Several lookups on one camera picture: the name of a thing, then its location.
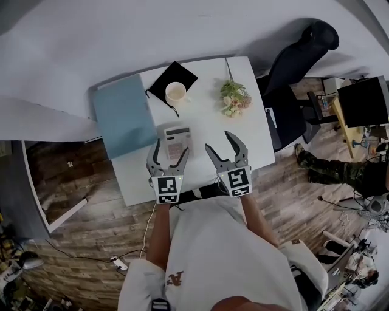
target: cable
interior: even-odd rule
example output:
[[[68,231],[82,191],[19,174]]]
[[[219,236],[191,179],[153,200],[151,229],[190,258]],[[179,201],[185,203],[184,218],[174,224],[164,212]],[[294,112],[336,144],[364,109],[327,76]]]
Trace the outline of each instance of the cable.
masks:
[[[72,259],[77,259],[77,258],[83,258],[83,259],[90,259],[90,260],[95,260],[95,261],[102,261],[102,262],[105,262],[106,264],[110,264],[111,261],[105,261],[105,260],[102,260],[102,259],[96,259],[96,258],[89,258],[89,257],[84,257],[84,256],[71,256],[69,255],[68,253],[65,253],[64,251],[61,251],[59,249],[57,249],[53,244],[51,244],[48,240],[45,239],[45,241],[47,243],[49,243],[51,245],[52,248],[54,248],[56,251],[59,251],[60,253],[62,254],[65,254],[67,257],[69,258],[72,258]]]
[[[317,199],[318,199],[319,201],[324,201],[324,202],[326,202],[326,203],[335,205],[335,206],[337,206],[337,207],[347,208],[348,210],[361,211],[361,210],[358,209],[358,208],[344,207],[344,206],[342,206],[342,205],[339,205],[339,204],[336,204],[336,203],[332,203],[332,202],[330,202],[330,201],[326,201],[325,199],[323,199],[322,196],[317,197]]]
[[[146,230],[145,230],[145,234],[143,235],[143,247],[142,249],[140,250],[140,254],[139,254],[139,259],[142,258],[142,252],[143,250],[145,249],[146,247],[146,234],[147,234],[147,230],[148,230],[148,225],[150,224],[150,220],[154,214],[154,211],[156,210],[156,206],[157,206],[157,201],[154,203],[154,206],[153,206],[153,211],[151,212],[151,215],[147,221],[147,225],[146,225]]]
[[[376,159],[376,158],[379,158],[379,157],[380,157],[380,155],[377,155],[377,156],[375,156],[375,157],[371,157],[371,158],[367,159],[366,162],[365,162],[363,165],[361,165],[360,168],[358,169],[358,172],[357,172],[357,175],[355,176],[355,179],[358,178],[358,175],[359,175],[359,173],[360,173],[360,170],[361,170],[367,163],[369,163],[370,160]]]
[[[11,275],[14,275],[15,273],[18,273],[20,270],[22,270],[23,268],[20,268],[20,269],[17,269],[17,270],[15,270],[14,272],[12,272],[10,275],[8,275],[8,276],[11,276]]]
[[[125,275],[124,273],[120,272],[119,270],[120,270],[120,268],[116,269],[116,272],[117,272],[118,274],[120,274],[120,275],[122,275],[122,276],[124,276],[124,277],[127,276],[127,275]]]
[[[346,226],[346,222],[344,220],[342,220],[342,217],[346,216],[346,221],[347,223],[349,224],[351,221],[348,219],[348,215],[345,213],[345,211],[342,211],[342,213],[340,214],[339,216],[339,221],[342,223],[342,226],[345,228],[345,232],[346,232],[346,229],[348,229],[348,236],[350,235],[350,227],[347,227]]]
[[[363,207],[363,209],[366,209],[366,206],[365,205],[362,205],[361,203],[358,202],[358,200],[355,198],[355,189],[354,189],[354,201],[358,203],[358,205],[360,205],[361,207]]]
[[[222,193],[224,193],[224,194],[229,194],[228,192],[226,192],[225,190],[223,190],[223,189],[220,187],[220,182],[221,182],[220,177],[217,177],[213,183],[216,183],[216,182],[218,183],[218,188],[219,188],[219,190],[220,190]]]
[[[90,259],[90,260],[95,260],[95,261],[101,261],[101,262],[105,262],[106,264],[110,264],[112,261],[105,261],[105,260],[102,260],[102,259],[97,259],[97,258],[90,258],[90,257],[84,257],[84,256],[71,256],[69,255],[68,253],[65,253],[64,251],[61,251],[59,249],[57,249],[53,244],[51,244],[48,240],[45,240],[47,243],[50,244],[50,246],[52,248],[54,248],[56,251],[59,251],[60,253],[62,254],[65,254],[67,257],[69,258],[72,258],[72,259]],[[132,250],[132,251],[129,251],[121,256],[118,256],[118,258],[121,258],[123,256],[126,256],[128,254],[131,254],[131,253],[135,253],[136,251],[140,251],[140,253],[142,254],[142,252],[144,252],[143,250]]]
[[[359,194],[359,193],[356,193],[355,190],[354,190],[354,194],[356,194],[357,196],[359,197],[363,197],[365,200],[371,202],[371,200],[369,200],[367,197],[364,197],[363,195]]]
[[[175,205],[175,207],[178,208],[180,211],[185,211],[185,210],[183,210],[178,204]]]
[[[126,255],[128,255],[128,254],[135,253],[136,251],[140,251],[141,254],[142,254],[142,252],[147,253],[147,252],[144,251],[144,250],[132,250],[132,251],[129,251],[128,253],[122,254],[122,255],[119,256],[117,259],[120,259],[120,258],[122,258],[122,257],[124,257],[124,256],[126,256]]]

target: person's leg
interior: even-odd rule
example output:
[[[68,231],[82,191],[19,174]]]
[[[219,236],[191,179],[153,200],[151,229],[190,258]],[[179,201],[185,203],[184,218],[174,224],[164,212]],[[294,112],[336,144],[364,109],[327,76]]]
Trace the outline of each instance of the person's leg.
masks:
[[[316,158],[313,154],[304,150],[301,144],[296,146],[296,157],[300,167],[311,169],[322,175],[331,176],[331,183],[344,183],[343,178],[346,162]]]
[[[343,254],[347,250],[347,247],[340,245],[339,243],[334,241],[328,241],[326,243],[325,248],[338,255]]]
[[[326,265],[332,265],[336,260],[338,259],[338,256],[328,256],[328,255],[318,255],[317,259],[322,263]]]
[[[363,193],[362,181],[365,170],[365,163],[347,163],[345,167],[345,183],[352,186],[360,194]]]
[[[310,169],[308,171],[308,180],[310,183],[320,183],[322,185],[337,185],[339,179],[333,178],[332,176],[320,174],[317,171]]]

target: shoe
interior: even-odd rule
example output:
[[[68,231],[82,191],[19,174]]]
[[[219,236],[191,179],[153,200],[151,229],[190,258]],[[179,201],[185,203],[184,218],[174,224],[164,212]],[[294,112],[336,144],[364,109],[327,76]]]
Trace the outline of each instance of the shoe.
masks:
[[[294,152],[295,152],[295,155],[296,155],[296,159],[297,159],[297,163],[300,164],[300,161],[298,159],[298,156],[303,152],[305,151],[304,148],[303,148],[303,145],[301,143],[297,143],[296,145],[294,145]]]

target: person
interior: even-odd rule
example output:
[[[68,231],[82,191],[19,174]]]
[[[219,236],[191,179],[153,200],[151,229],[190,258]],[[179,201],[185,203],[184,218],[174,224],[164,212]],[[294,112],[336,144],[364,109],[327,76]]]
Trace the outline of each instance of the person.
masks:
[[[389,167],[386,162],[327,161],[316,158],[301,144],[295,145],[295,155],[298,165],[309,170],[308,180],[311,183],[346,183],[363,197],[381,196],[389,192]]]
[[[300,240],[279,246],[253,194],[201,199],[179,208],[156,205],[145,259],[131,261],[119,311],[153,306],[284,311],[320,305],[328,285],[324,268]],[[309,283],[307,293],[299,291],[302,281]]]
[[[335,241],[327,241],[324,243],[324,248],[338,256],[318,255],[318,260],[323,264],[333,264],[338,260],[347,247],[340,245]],[[379,272],[377,271],[374,259],[371,257],[368,250],[355,251],[350,256],[346,270],[355,276],[355,280],[362,280],[364,284],[376,284]]]

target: wooden desk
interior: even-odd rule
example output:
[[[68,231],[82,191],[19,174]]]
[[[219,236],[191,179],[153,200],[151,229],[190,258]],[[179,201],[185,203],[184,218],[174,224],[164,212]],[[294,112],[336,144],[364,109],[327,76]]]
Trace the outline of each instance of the wooden desk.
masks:
[[[331,102],[331,109],[335,112],[340,128],[342,129],[343,136],[346,140],[346,144],[348,147],[348,151],[350,153],[350,157],[355,159],[357,157],[357,153],[360,150],[360,146],[353,147],[353,140],[357,143],[362,141],[363,137],[363,129],[362,128],[349,128],[346,125],[345,118],[343,116],[342,107],[339,103],[339,98],[336,96]]]

